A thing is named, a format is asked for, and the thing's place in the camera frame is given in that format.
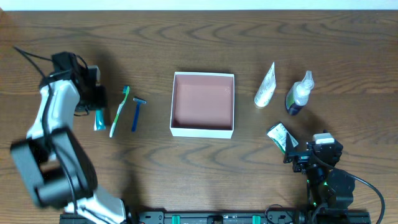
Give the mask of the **small teal toothpaste tube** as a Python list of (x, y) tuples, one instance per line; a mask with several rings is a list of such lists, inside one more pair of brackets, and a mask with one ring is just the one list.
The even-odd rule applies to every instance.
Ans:
[(106, 129), (103, 109), (98, 109), (95, 111), (95, 123), (94, 131), (101, 131)]

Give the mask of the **blue disposable razor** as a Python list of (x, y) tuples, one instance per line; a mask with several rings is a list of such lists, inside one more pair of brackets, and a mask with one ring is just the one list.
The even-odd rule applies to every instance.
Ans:
[(134, 120), (133, 120), (133, 124), (132, 124), (132, 128), (131, 131), (134, 133), (137, 129), (137, 122), (139, 119), (139, 112), (140, 112), (140, 107), (141, 105), (145, 105), (147, 103), (146, 100), (143, 100), (142, 98), (138, 98), (138, 97), (134, 97), (133, 101), (136, 102), (136, 109), (135, 109), (135, 113), (134, 113)]

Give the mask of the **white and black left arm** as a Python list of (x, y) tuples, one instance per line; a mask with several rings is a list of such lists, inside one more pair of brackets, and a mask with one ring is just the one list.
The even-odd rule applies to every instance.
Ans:
[(34, 124), (10, 152), (36, 206), (62, 208), (94, 223), (127, 223), (124, 202), (98, 185), (95, 168), (72, 133), (81, 92), (98, 88), (99, 73), (90, 66), (57, 69), (45, 77)]

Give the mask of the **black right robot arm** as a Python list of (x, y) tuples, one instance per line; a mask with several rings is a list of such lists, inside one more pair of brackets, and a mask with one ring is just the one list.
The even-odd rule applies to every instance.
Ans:
[(346, 210), (353, 203), (354, 180), (335, 167), (342, 150), (343, 145), (330, 133), (314, 135), (304, 151), (298, 151), (291, 135), (286, 134), (284, 163), (291, 163), (294, 172), (306, 175), (311, 207), (324, 203), (327, 208)]

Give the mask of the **green and white toothbrush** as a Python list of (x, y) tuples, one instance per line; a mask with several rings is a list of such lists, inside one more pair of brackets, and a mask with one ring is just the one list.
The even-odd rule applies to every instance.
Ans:
[(124, 105), (125, 105), (125, 103), (127, 101), (127, 98), (129, 96), (129, 92), (130, 92), (130, 86), (129, 85), (125, 85), (124, 88), (123, 88), (124, 99), (119, 104), (118, 110), (116, 112), (116, 116), (115, 116), (115, 118), (113, 120), (113, 123), (111, 125), (111, 129), (110, 129), (110, 132), (109, 132), (109, 137), (110, 138), (112, 138), (114, 136), (114, 132), (115, 132), (115, 129), (116, 129), (116, 125), (118, 123), (119, 115), (121, 114), (121, 111), (122, 111), (122, 109), (123, 109), (123, 107), (124, 107)]

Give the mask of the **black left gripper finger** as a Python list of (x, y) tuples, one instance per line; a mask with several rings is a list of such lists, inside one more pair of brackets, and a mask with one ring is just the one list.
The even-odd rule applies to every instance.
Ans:
[(106, 88), (103, 85), (97, 86), (95, 89), (96, 109), (106, 108), (108, 106), (108, 98)]
[(93, 111), (97, 108), (97, 100), (96, 100), (96, 87), (94, 86), (88, 92), (88, 110)]

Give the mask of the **white and green soap packet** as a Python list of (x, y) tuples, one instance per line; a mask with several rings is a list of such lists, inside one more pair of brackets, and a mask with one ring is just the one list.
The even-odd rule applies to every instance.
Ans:
[(298, 146), (298, 141), (288, 132), (288, 130), (282, 123), (276, 124), (275, 126), (271, 127), (267, 132), (267, 135), (274, 141), (274, 143), (282, 151), (282, 153), (285, 153), (287, 134), (290, 135), (293, 147)]

